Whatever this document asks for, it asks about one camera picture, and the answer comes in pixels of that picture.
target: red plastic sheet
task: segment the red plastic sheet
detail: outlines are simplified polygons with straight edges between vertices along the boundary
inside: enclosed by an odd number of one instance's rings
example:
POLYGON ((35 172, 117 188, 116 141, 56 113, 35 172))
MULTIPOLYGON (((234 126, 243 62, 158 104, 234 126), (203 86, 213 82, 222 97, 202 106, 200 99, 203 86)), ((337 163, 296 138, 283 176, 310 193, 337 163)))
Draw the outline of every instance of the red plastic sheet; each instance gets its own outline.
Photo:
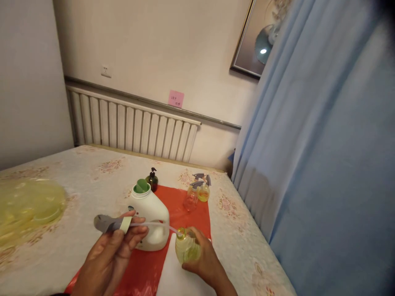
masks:
MULTIPOLYGON (((211 239, 210 215, 207 202, 198 202, 196 210, 188 213, 183 206, 183 201, 187 194, 185 190, 158 186, 155 194, 169 210, 171 226, 176 229, 194 226, 211 239)), ((171 232, 166 246, 160 251, 133 251, 129 266, 114 295, 151 296, 156 294, 169 248, 170 237, 171 232)), ((65 293, 72 292, 78 274, 79 272, 73 277, 65 293)))

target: white wall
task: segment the white wall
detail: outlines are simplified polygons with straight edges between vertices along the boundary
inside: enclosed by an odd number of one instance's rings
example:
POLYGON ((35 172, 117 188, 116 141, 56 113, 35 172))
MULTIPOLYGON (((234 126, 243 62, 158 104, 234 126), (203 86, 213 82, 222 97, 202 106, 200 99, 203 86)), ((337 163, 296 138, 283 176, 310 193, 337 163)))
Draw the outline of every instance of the white wall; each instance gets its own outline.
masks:
MULTIPOLYGON (((229 66, 250 0, 56 0, 65 75, 241 125, 257 81, 229 66), (110 66, 112 78, 100 75, 110 66)), ((224 168, 238 130, 204 123, 191 162, 224 168)))
POLYGON ((0 1, 0 169, 73 147, 52 1, 0 1))

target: bed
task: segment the bed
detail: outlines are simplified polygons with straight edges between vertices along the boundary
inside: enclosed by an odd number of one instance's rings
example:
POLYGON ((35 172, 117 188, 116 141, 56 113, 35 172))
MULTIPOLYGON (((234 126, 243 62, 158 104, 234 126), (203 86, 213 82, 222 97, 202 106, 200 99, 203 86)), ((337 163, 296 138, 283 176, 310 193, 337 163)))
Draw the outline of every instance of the bed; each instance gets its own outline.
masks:
POLYGON ((211 176, 212 242, 239 295, 296 295, 226 173, 99 146, 80 146, 0 172, 0 180, 54 179, 67 193, 60 221, 38 231, 28 243, 0 253, 0 294, 64 291, 100 235, 93 228, 94 216, 126 212, 132 185, 151 167, 157 169, 160 185, 184 190, 193 182, 193 173, 211 176))

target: human hand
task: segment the human hand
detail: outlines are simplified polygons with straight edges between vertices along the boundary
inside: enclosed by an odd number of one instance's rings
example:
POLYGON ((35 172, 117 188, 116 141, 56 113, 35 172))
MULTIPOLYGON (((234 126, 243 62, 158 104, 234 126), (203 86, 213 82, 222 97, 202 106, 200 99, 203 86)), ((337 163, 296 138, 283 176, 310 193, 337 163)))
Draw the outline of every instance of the human hand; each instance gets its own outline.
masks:
MULTIPOLYGON (((134 216, 136 211, 121 217, 134 216)), ((145 218, 133 217, 131 223, 143 223, 145 218)), ((78 275, 72 296, 113 295, 129 264, 133 249, 148 234, 146 226, 105 233, 94 244, 78 275)))
POLYGON ((200 230, 194 227, 190 227, 190 229, 196 235, 201 253, 198 260, 183 263, 182 268, 200 276, 209 286, 213 287, 217 295, 237 296, 211 241, 200 230))

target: plastic tube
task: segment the plastic tube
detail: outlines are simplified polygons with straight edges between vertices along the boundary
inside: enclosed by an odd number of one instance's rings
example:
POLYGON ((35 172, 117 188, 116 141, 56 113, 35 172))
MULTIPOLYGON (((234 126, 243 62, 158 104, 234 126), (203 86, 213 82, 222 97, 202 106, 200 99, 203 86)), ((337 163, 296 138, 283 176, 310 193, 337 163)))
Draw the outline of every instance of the plastic tube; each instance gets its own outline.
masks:
POLYGON ((131 223, 131 224, 129 225, 129 227, 134 227, 134 226, 150 226, 150 225, 167 227, 167 228, 169 228, 171 231, 173 231, 177 236, 182 236, 182 234, 179 233, 178 230, 175 229, 174 227, 171 227, 169 224, 163 224, 163 223, 160 223, 160 222, 131 223))

